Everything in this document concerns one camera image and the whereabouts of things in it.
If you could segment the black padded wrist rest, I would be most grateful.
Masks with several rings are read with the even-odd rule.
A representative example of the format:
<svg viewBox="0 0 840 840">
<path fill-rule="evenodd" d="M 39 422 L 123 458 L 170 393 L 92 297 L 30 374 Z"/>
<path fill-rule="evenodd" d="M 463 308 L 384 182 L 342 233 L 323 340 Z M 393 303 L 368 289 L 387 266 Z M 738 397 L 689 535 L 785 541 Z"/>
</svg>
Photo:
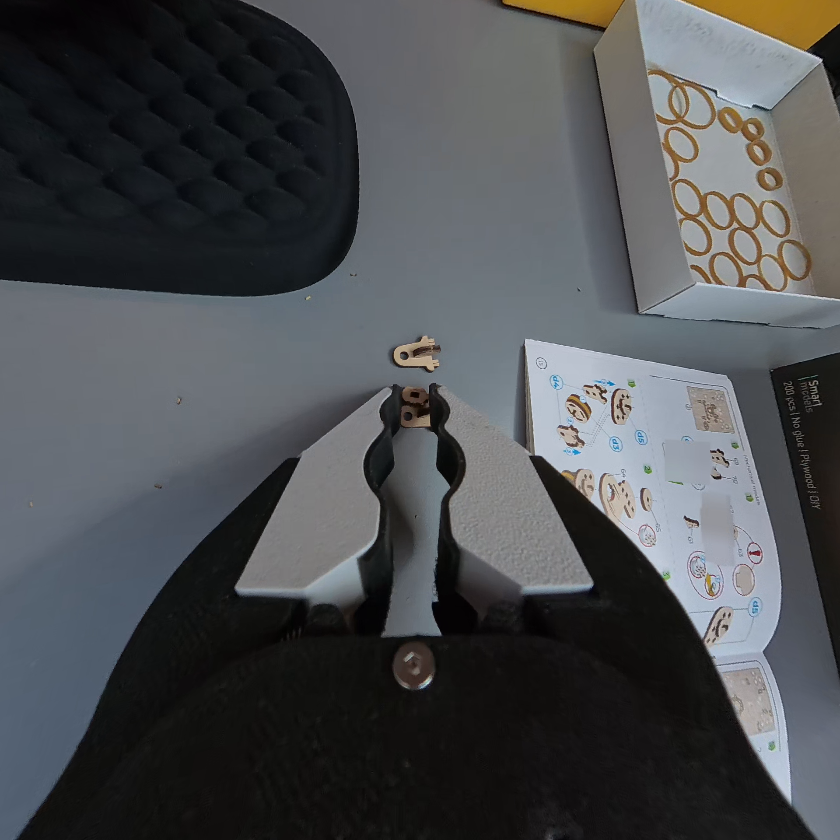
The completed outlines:
<svg viewBox="0 0 840 840">
<path fill-rule="evenodd" d="M 212 297 L 320 281 L 356 232 L 330 60 L 243 2 L 2 2 L 3 280 Z"/>
</svg>

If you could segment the grey desk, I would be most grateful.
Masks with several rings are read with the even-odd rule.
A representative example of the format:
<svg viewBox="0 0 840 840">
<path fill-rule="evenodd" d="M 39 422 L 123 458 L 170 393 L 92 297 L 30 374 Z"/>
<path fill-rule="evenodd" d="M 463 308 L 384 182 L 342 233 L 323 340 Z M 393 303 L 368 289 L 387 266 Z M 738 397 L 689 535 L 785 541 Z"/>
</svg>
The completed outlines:
<svg viewBox="0 0 840 840">
<path fill-rule="evenodd" d="M 718 371 L 735 385 L 783 569 L 780 682 L 837 680 L 769 371 L 838 329 L 637 314 L 593 47 L 493 2 L 263 2 L 350 94 L 360 216 L 342 265 L 262 298 L 6 283 L 2 580 L 73 550 L 166 570 L 273 465 L 399 382 L 429 333 L 438 376 L 520 435 L 522 343 Z"/>
</svg>

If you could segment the white cardboard tray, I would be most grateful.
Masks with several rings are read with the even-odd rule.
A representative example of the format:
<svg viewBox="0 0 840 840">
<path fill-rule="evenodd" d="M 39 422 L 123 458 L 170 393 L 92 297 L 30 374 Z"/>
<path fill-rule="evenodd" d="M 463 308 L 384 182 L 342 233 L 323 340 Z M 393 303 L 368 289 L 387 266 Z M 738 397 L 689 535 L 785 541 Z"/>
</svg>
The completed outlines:
<svg viewBox="0 0 840 840">
<path fill-rule="evenodd" d="M 777 327 L 838 324 L 838 111 L 822 61 L 684 2 L 624 2 L 594 49 L 639 312 Z M 694 283 L 647 68 L 767 111 L 813 263 L 813 294 Z"/>
</svg>

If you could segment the open instruction booklet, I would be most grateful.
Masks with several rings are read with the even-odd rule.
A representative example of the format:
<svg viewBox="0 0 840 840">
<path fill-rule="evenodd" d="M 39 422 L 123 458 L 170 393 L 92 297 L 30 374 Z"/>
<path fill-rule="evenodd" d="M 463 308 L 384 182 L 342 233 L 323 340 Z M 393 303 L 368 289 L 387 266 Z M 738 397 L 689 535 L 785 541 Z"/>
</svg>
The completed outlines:
<svg viewBox="0 0 840 840">
<path fill-rule="evenodd" d="M 528 447 L 656 568 L 790 800 L 784 708 L 764 656 L 781 614 L 781 567 L 731 382 L 540 341 L 524 349 Z"/>
</svg>

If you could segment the black model kit box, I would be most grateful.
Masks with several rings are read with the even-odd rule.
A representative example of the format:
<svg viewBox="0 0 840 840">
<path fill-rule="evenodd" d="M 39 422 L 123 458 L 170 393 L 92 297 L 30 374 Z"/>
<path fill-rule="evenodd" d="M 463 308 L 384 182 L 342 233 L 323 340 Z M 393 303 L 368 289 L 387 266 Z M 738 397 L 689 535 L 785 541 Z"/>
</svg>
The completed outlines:
<svg viewBox="0 0 840 840">
<path fill-rule="evenodd" d="M 839 354 L 779 367 L 771 379 L 838 660 Z"/>
</svg>

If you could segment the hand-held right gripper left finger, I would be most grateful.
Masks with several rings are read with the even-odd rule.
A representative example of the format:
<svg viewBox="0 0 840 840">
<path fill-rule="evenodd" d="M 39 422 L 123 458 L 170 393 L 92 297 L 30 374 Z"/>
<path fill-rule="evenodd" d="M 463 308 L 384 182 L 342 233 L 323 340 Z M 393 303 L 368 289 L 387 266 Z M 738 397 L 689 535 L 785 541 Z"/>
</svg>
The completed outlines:
<svg viewBox="0 0 840 840">
<path fill-rule="evenodd" d="M 354 612 L 388 605 L 392 539 L 382 486 L 401 398 L 386 387 L 303 451 L 235 589 Z"/>
</svg>

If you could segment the yellow plastic bin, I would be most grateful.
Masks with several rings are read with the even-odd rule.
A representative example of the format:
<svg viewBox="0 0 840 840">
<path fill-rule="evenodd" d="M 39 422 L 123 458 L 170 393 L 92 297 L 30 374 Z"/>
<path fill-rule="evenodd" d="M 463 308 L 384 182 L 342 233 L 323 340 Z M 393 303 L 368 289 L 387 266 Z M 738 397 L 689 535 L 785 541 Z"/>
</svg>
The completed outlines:
<svg viewBox="0 0 840 840">
<path fill-rule="evenodd" d="M 605 28 L 623 1 L 502 1 L 503 4 L 568 20 L 577 24 Z"/>
</svg>

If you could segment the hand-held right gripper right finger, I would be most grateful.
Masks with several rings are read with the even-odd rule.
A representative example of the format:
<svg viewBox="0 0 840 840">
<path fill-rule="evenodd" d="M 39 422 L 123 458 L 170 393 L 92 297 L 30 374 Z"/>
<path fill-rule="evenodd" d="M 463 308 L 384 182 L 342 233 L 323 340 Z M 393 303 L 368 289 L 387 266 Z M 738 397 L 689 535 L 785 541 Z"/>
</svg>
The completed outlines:
<svg viewBox="0 0 840 840">
<path fill-rule="evenodd" d="M 436 614 L 588 592 L 592 578 L 529 452 L 448 388 L 430 389 L 440 508 Z"/>
</svg>

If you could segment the group of tan rubber bands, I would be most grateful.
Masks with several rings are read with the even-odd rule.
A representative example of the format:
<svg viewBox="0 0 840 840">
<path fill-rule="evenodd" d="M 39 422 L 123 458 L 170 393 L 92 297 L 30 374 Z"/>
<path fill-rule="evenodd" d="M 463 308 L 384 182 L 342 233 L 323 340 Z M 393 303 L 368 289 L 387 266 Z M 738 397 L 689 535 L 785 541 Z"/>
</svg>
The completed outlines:
<svg viewBox="0 0 840 840">
<path fill-rule="evenodd" d="M 690 280 L 813 294 L 769 113 L 656 66 L 647 83 Z"/>
</svg>

